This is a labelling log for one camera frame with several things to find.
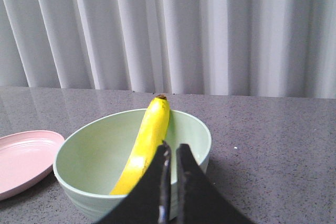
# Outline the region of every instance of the light green bowl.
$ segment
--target light green bowl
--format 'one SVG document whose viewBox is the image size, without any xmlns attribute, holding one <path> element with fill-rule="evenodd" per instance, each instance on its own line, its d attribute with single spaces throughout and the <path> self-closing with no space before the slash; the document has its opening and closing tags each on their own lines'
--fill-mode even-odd
<svg viewBox="0 0 336 224">
<path fill-rule="evenodd" d="M 69 136 L 53 164 L 67 196 L 87 217 L 97 221 L 125 195 L 109 195 L 131 153 L 145 109 L 124 111 L 98 119 Z M 171 215 L 177 215 L 176 148 L 187 143 L 206 172 L 211 135 L 196 117 L 171 110 L 166 141 L 172 149 Z"/>
</svg>

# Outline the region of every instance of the curtain fold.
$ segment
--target curtain fold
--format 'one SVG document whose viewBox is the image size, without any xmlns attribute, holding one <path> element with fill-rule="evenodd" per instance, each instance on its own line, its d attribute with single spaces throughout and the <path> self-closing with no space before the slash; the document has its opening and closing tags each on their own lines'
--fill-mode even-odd
<svg viewBox="0 0 336 224">
<path fill-rule="evenodd" d="M 0 0 L 0 85 L 336 98 L 336 0 Z"/>
</svg>

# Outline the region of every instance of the brown banana tip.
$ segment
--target brown banana tip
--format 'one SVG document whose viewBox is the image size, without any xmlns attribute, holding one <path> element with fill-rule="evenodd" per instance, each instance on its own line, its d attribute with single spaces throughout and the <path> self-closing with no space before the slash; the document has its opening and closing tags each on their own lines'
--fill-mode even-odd
<svg viewBox="0 0 336 224">
<path fill-rule="evenodd" d="M 156 98 L 162 99 L 162 100 L 167 100 L 167 97 L 164 94 L 159 94 L 156 96 Z"/>
</svg>

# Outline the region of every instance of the countertop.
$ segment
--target countertop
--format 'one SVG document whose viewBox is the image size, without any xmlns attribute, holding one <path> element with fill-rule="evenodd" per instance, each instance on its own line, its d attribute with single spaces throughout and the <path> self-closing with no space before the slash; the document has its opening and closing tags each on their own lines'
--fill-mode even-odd
<svg viewBox="0 0 336 224">
<path fill-rule="evenodd" d="M 146 108 L 152 93 L 0 87 L 0 137 L 85 124 Z M 168 94 L 172 109 L 209 128 L 207 177 L 255 223 L 336 223 L 336 99 Z M 91 223 L 51 172 L 0 201 L 0 223 Z"/>
</svg>

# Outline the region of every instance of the bowl rim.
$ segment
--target bowl rim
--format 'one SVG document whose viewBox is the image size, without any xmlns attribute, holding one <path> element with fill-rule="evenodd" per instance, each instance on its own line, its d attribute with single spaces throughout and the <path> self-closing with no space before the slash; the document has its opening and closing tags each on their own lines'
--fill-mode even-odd
<svg viewBox="0 0 336 224">
<path fill-rule="evenodd" d="M 55 158 L 54 158 L 54 162 L 52 164 L 52 169 L 54 171 L 54 174 L 57 178 L 57 180 L 59 181 L 59 183 L 61 184 L 62 187 L 65 187 L 67 188 L 68 190 L 70 191 L 73 191 L 74 193 L 77 193 L 79 195 L 82 195 L 82 196 L 89 196 L 91 198 L 96 198 L 96 199 L 120 199 L 120 198 L 123 198 L 125 197 L 127 194 L 122 194 L 122 195 L 103 195 L 103 194 L 93 194 L 93 193 L 89 193 L 89 192 L 86 192 L 86 191 L 82 191 L 80 189 L 77 189 L 76 187 L 73 187 L 72 185 L 68 184 L 67 182 L 65 182 L 61 176 L 59 175 L 58 171 L 57 171 L 57 167 L 56 167 L 56 161 L 57 161 L 57 157 L 58 157 L 58 154 L 60 152 L 60 150 L 62 149 L 62 147 L 64 145 L 66 145 L 66 143 L 68 142 L 68 140 L 73 137 L 75 134 L 77 134 L 79 131 L 81 131 L 83 128 L 85 127 L 88 127 L 90 126 L 91 124 L 94 124 L 98 121 L 101 121 L 101 120 L 104 120 L 106 118 L 109 118 L 111 116 L 114 116 L 114 115 L 118 115 L 118 114 L 124 114 L 124 113 L 129 113 L 129 112 L 134 112 L 134 111 L 143 111 L 143 110 L 146 110 L 146 109 L 134 109 L 134 110 L 126 110 L 126 111 L 121 111 L 121 112 L 117 112 L 117 113 L 114 113 L 114 114 L 110 114 L 110 115 L 106 115 L 106 116 L 103 116 L 99 119 L 96 119 L 84 126 L 82 126 L 81 128 L 77 129 L 75 132 L 73 132 L 71 135 L 69 135 L 65 141 L 61 144 L 60 148 L 58 149 L 58 152 L 57 154 L 55 155 Z M 206 148 L 206 155 L 204 157 L 202 157 L 202 159 L 200 160 L 199 163 L 202 163 L 203 161 L 205 161 L 210 153 L 210 149 L 211 149 L 211 145 L 212 145 L 212 138 L 211 138 L 211 133 L 210 133 L 210 130 L 208 129 L 208 127 L 205 125 L 205 123 L 203 123 L 200 119 L 198 119 L 197 117 L 189 114 L 189 113 L 186 113 L 186 112 L 183 112 L 183 111 L 179 111 L 179 110 L 172 110 L 170 109 L 171 111 L 173 112 L 176 112 L 176 113 L 180 113 L 180 114 L 184 114 L 184 115 L 187 115 L 187 116 L 190 116 L 191 118 L 193 118 L 194 120 L 196 120 L 198 123 L 200 123 L 203 128 L 205 129 L 206 131 L 206 134 L 207 134 L 207 139 L 208 139 L 208 144 L 207 144 L 207 148 Z"/>
</svg>

